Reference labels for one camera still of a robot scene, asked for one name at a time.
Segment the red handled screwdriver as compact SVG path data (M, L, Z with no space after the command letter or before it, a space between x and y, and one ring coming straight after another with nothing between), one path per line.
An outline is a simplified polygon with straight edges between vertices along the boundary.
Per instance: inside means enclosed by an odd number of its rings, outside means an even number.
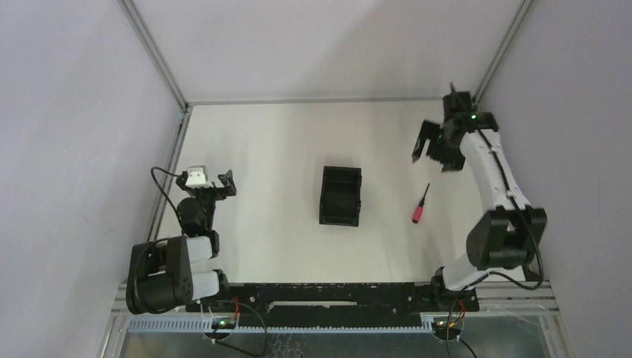
M419 204L415 208L415 211L414 211L414 213L413 213L413 215L411 217L411 221L414 224L418 224L421 221L421 218L423 217L424 205L425 205L425 202L426 202L426 196L427 196L427 193L429 191L429 187L430 187L430 183L428 183L426 185L426 189L425 189L425 191L423 193L423 196L420 199Z

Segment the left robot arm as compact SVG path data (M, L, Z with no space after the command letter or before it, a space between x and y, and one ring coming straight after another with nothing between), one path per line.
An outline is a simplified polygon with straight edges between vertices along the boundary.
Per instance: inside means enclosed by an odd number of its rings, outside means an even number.
M187 194L178 204L167 201L181 233L133 246L125 300L134 315L162 314L197 301L222 311L233 301L225 273L206 267L220 252L216 204L237 194L233 172L211 180L205 166L190 166L174 178Z

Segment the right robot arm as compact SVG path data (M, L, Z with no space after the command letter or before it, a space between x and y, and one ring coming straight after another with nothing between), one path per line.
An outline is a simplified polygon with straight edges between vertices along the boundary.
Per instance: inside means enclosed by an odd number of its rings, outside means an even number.
M467 235L465 253L432 277L432 303L439 310L450 310L490 276L521 289L538 289L543 277L528 285L507 272L535 262L539 274L544 273L539 244L548 222L546 211L533 206L519 188L494 115L479 110L467 91L451 89L442 103L443 121L421 124L411 160L416 163L427 156L440 163L443 172L458 172L468 163L483 214Z

